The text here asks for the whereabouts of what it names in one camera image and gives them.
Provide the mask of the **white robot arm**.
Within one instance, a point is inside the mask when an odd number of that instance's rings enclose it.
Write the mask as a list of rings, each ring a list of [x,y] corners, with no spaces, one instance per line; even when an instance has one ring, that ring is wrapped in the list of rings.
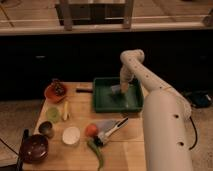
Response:
[[[136,77],[148,95],[142,118],[147,171],[194,171],[184,122],[191,105],[170,84],[143,65],[142,50],[126,50],[120,55],[121,92],[126,93]]]

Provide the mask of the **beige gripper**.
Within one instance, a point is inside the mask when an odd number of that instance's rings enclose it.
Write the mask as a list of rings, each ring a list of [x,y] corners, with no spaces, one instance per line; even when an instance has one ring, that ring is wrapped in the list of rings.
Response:
[[[134,74],[126,67],[122,66],[120,70],[120,88],[122,93],[126,93],[129,83],[133,80]]]

